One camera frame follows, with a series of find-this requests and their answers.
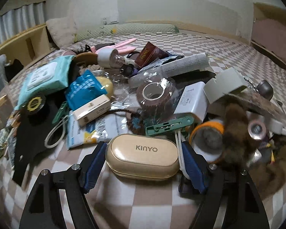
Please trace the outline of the white power adapter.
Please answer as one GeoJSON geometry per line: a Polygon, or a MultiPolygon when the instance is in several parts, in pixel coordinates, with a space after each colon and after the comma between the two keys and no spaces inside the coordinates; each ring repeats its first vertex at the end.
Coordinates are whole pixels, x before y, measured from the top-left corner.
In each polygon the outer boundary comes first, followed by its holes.
{"type": "Polygon", "coordinates": [[[205,83],[202,81],[186,86],[174,114],[191,115],[196,122],[202,123],[207,114],[209,105],[208,99],[203,91],[204,86],[205,83]]]}

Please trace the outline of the green bolster pillow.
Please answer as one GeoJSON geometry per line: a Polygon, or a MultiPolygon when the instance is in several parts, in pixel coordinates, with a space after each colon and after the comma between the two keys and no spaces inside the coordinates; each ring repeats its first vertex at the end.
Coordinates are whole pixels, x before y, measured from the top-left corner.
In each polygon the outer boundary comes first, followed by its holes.
{"type": "Polygon", "coordinates": [[[126,35],[135,33],[178,33],[179,29],[173,24],[163,23],[126,23],[89,26],[78,30],[74,42],[106,36],[126,35]]]}

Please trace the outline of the wall power outlet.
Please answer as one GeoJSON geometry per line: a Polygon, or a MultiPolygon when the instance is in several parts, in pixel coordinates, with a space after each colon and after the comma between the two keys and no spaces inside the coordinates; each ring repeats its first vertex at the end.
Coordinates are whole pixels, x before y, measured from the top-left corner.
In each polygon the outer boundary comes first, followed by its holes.
{"type": "Polygon", "coordinates": [[[103,25],[112,25],[112,24],[118,24],[118,23],[119,23],[118,17],[104,17],[102,19],[103,25]]]}

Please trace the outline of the grey cardboard box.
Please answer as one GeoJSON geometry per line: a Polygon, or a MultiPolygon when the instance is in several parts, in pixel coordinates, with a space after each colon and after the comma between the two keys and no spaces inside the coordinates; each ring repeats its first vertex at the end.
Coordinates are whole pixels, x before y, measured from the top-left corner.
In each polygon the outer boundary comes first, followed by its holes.
{"type": "Polygon", "coordinates": [[[226,94],[238,94],[247,88],[247,83],[239,71],[233,67],[218,73],[207,81],[203,91],[209,104],[216,102],[226,94]]]}

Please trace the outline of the white blue mask packet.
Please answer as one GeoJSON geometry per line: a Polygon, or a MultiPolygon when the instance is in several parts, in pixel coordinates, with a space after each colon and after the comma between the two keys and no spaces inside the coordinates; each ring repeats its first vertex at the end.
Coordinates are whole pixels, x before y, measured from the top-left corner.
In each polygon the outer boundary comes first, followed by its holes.
{"type": "Polygon", "coordinates": [[[67,149],[84,144],[109,143],[114,137],[132,133],[127,125],[127,118],[120,114],[101,116],[85,126],[80,126],[70,111],[67,124],[67,149]]]}

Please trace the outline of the dark round ball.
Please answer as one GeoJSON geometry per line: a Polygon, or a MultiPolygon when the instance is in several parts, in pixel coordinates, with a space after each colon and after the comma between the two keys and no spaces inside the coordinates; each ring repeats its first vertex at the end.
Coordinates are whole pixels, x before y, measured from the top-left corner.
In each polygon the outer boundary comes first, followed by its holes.
{"type": "Polygon", "coordinates": [[[262,80],[257,86],[256,86],[257,92],[270,101],[273,98],[274,90],[271,84],[267,80],[262,80]]]}

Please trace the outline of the brown tape roll in wrap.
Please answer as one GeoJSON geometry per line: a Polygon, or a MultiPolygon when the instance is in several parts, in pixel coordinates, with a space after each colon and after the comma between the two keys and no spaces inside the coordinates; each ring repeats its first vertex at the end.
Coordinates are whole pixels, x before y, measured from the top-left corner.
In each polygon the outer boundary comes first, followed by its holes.
{"type": "Polygon", "coordinates": [[[136,99],[142,110],[143,118],[160,119],[171,115],[176,107],[178,90],[175,84],[156,77],[144,81],[136,90],[136,99]]]}

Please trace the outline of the brown fur hair piece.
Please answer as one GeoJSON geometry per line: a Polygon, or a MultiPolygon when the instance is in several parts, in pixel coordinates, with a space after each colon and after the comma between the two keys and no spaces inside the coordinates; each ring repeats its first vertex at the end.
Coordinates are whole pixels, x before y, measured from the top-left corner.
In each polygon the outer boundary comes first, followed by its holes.
{"type": "MultiPolygon", "coordinates": [[[[220,164],[228,168],[247,167],[249,159],[259,147],[248,132],[245,107],[236,99],[225,102],[223,151],[220,164]]],[[[262,200],[274,195],[286,182],[286,136],[273,136],[274,163],[258,162],[248,170],[262,200]]]]}

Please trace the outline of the grey headboard panel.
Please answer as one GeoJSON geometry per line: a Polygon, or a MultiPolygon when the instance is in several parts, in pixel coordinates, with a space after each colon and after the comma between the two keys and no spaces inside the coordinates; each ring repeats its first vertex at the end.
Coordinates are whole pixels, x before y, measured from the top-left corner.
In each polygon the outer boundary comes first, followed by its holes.
{"type": "Polygon", "coordinates": [[[207,0],[117,0],[120,22],[168,21],[237,33],[240,16],[230,8],[207,0]]]}

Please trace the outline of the blue snack packet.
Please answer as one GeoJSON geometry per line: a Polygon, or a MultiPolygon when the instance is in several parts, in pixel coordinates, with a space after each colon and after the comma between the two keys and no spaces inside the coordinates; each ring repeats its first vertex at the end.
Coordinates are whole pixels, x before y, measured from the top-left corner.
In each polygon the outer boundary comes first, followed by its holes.
{"type": "Polygon", "coordinates": [[[68,106],[72,111],[75,111],[93,99],[106,94],[106,89],[90,70],[86,70],[80,75],[65,91],[68,106]]]}

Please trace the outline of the checkered bed sheet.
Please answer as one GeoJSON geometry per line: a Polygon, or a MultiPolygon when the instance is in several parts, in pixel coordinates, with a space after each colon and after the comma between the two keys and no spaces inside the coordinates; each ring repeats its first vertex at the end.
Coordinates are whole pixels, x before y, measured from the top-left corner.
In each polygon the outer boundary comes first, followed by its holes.
{"type": "MultiPolygon", "coordinates": [[[[253,47],[189,34],[134,34],[133,37],[137,50],[152,42],[185,56],[206,52],[210,56],[210,71],[218,73],[234,67],[254,84],[267,80],[274,88],[274,100],[281,101],[286,112],[286,70],[253,47]]],[[[9,161],[0,158],[0,212],[8,226],[18,228],[26,199],[41,170],[67,170],[93,149],[94,146],[86,145],[69,150],[61,142],[41,156],[22,185],[13,182],[9,161]]],[[[124,179],[105,166],[96,187],[86,198],[100,228],[188,228],[198,200],[182,198],[179,182],[179,175],[164,182],[124,179]]]]}

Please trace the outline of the black clothing on shelf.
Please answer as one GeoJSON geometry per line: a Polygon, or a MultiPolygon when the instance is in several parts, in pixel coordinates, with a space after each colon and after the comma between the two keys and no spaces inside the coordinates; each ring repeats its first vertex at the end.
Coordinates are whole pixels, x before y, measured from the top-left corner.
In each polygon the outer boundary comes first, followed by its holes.
{"type": "Polygon", "coordinates": [[[4,70],[7,81],[10,82],[23,68],[24,65],[18,59],[14,59],[12,63],[9,62],[5,64],[4,70]]]}

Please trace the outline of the floral fabric pouch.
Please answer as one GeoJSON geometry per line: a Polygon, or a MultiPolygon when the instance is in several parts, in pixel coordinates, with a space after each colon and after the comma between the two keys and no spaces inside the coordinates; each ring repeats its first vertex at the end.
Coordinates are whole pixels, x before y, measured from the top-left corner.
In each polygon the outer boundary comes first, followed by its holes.
{"type": "Polygon", "coordinates": [[[6,151],[7,137],[9,135],[9,130],[3,128],[0,130],[0,158],[6,151]]]}

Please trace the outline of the black fabric bag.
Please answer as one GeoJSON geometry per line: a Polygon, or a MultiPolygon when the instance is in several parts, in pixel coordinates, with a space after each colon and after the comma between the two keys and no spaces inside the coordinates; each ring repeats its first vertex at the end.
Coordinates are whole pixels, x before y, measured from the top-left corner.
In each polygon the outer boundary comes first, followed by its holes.
{"type": "Polygon", "coordinates": [[[33,162],[35,156],[48,149],[45,140],[48,139],[49,146],[58,141],[57,133],[51,137],[48,135],[67,115],[66,105],[65,95],[60,92],[50,95],[39,93],[22,104],[20,125],[16,132],[12,178],[17,185],[22,185],[27,166],[33,162]]]}

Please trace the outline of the beige KINYO case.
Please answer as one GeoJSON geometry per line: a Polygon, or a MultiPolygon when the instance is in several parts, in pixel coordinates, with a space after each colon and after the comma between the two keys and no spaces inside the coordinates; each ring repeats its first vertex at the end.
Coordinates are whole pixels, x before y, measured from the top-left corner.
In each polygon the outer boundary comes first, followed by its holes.
{"type": "Polygon", "coordinates": [[[174,142],[136,134],[113,138],[107,145],[106,163],[117,176],[141,180],[167,180],[179,170],[174,142]]]}

